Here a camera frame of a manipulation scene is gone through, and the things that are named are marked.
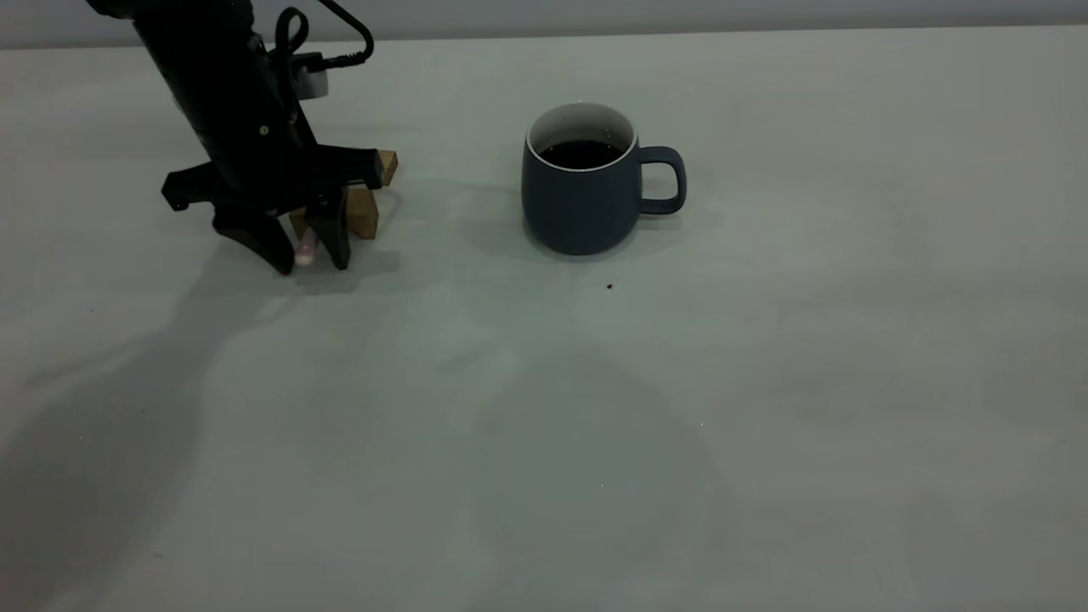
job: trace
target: mug handle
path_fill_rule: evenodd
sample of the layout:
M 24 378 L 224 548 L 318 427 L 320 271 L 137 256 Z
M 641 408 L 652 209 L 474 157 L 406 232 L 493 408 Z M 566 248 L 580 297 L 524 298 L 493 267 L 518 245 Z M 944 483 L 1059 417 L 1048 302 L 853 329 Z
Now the mug handle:
M 688 199 L 688 173 L 683 169 L 683 159 L 676 149 L 670 147 L 642 147 L 639 149 L 639 163 L 668 163 L 677 173 L 677 197 L 671 199 L 642 198 L 642 212 L 645 215 L 672 215 L 683 208 Z

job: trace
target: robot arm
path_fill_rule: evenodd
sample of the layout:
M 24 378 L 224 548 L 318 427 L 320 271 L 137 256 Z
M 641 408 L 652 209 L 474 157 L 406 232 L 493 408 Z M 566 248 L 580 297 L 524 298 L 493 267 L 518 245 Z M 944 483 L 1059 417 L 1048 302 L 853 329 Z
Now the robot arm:
M 333 0 L 320 0 L 356 27 L 367 50 L 325 59 L 295 56 L 308 33 L 306 16 L 287 9 L 271 53 L 252 30 L 248 0 L 88 0 L 99 13 L 132 20 L 144 46 L 211 158 L 166 179 L 163 195 L 175 210 L 196 201 L 215 207 L 215 230 L 250 247 L 282 273 L 294 249 L 275 217 L 307 208 L 307 221 L 347 267 L 346 187 L 381 187 L 375 149 L 319 145 L 298 105 L 299 71 L 323 73 L 356 65 L 373 52 L 370 32 Z M 295 37 L 290 22 L 301 20 Z

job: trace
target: table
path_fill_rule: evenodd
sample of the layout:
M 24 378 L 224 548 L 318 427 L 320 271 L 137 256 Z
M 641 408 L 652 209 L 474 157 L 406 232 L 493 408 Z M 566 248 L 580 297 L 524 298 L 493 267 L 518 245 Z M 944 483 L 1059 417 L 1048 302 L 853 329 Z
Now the table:
M 399 152 L 379 238 L 281 278 L 159 195 L 206 158 L 143 49 L 0 53 L 0 609 L 1088 605 L 1086 59 L 380 42 L 304 102 Z M 584 259 L 518 195 L 577 99 L 690 180 Z

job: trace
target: pink object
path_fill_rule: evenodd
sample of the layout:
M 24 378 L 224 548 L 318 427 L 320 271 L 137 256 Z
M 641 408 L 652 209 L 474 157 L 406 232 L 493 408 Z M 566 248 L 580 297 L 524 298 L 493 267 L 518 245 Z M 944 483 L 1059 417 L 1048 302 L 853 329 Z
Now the pink object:
M 298 241 L 298 248 L 295 249 L 295 264 L 307 267 L 313 264 L 313 257 L 318 250 L 318 234 L 310 228 L 306 229 L 302 237 Z

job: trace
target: mug rim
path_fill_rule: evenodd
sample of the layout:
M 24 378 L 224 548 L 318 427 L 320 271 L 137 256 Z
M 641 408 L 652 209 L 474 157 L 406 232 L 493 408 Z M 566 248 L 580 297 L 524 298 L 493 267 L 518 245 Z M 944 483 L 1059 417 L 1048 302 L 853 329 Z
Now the mug rim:
M 597 108 L 609 110 L 609 111 L 618 114 L 619 117 L 623 118 L 623 121 L 626 121 L 627 124 L 631 126 L 631 144 L 628 145 L 627 150 L 623 151 L 623 155 L 619 156 L 618 158 L 609 161 L 608 163 L 606 163 L 604 166 L 597 166 L 596 168 L 583 168 L 583 169 L 564 168 L 561 166 L 556 166 L 556 164 L 552 163 L 551 161 L 547 161 L 546 159 L 544 159 L 543 157 L 541 157 L 541 155 L 539 152 L 536 152 L 536 147 L 534 147 L 533 144 L 532 144 L 532 142 L 530 142 L 530 139 L 529 139 L 529 137 L 533 133 L 533 127 L 536 127 L 536 124 L 540 122 L 540 120 L 544 119 L 545 114 L 547 114 L 547 113 L 549 113 L 549 112 L 552 112 L 554 110 L 559 110 L 559 109 L 564 109 L 564 108 L 568 108 L 568 107 L 597 107 Z M 608 105 L 602 105 L 602 103 L 598 103 L 598 102 L 583 102 L 581 100 L 579 100 L 577 102 L 569 102 L 569 103 L 566 103 L 566 105 L 559 105 L 557 107 L 552 107 L 552 108 L 547 109 L 546 111 L 542 112 L 540 114 L 540 117 L 537 117 L 536 119 L 534 119 L 533 122 L 529 124 L 529 130 L 526 131 L 526 148 L 528 148 L 529 151 L 533 154 L 533 157 L 536 158 L 536 161 L 540 161 L 544 166 L 547 166 L 549 168 L 555 168 L 556 170 L 561 170 L 564 172 L 596 172 L 598 170 L 604 170 L 605 168 L 610 168 L 610 167 L 613 167 L 613 166 L 615 166 L 615 164 L 623 161 L 625 159 L 627 159 L 627 156 L 631 155 L 631 151 L 634 150 L 634 147 L 638 144 L 639 144 L 639 128 L 635 127 L 634 122 L 631 121 L 630 119 L 628 119 L 628 117 L 626 114 L 619 112 L 618 110 L 614 109 L 613 107 L 610 107 Z

